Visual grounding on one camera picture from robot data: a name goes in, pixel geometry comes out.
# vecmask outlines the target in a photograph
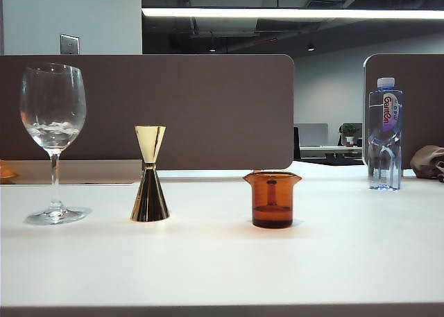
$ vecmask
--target amber glass pitcher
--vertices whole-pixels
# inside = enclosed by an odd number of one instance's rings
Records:
[[[293,223],[293,186],[301,177],[289,171],[253,171],[244,180],[253,190],[253,225],[285,228]]]

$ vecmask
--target wall plate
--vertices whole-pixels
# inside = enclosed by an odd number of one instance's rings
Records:
[[[60,34],[60,54],[78,55],[80,53],[79,37]]]

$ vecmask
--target white wall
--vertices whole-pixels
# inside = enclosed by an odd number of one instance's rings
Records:
[[[364,119],[363,65],[375,53],[444,53],[444,33],[294,58],[294,122],[328,123],[336,145],[342,123]]]
[[[0,55],[3,55],[3,0],[0,0]]]
[[[60,54],[60,34],[80,53],[142,53],[142,0],[3,0],[6,55]]]

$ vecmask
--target white desk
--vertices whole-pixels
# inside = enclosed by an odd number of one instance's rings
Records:
[[[328,153],[338,153],[338,154],[351,154],[360,153],[362,154],[362,147],[353,146],[302,146],[300,147],[301,157],[309,157],[310,155],[319,156],[319,154],[326,156]]]
[[[49,186],[1,186],[2,316],[444,316],[442,183],[384,193],[365,166],[289,169],[303,222],[285,230],[251,224],[236,172],[160,173],[171,217],[155,223],[129,220],[137,184],[62,186],[92,213],[46,227],[23,220]]]

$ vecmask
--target bottle cap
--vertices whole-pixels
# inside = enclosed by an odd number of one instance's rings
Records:
[[[377,87],[395,87],[395,78],[379,78]]]

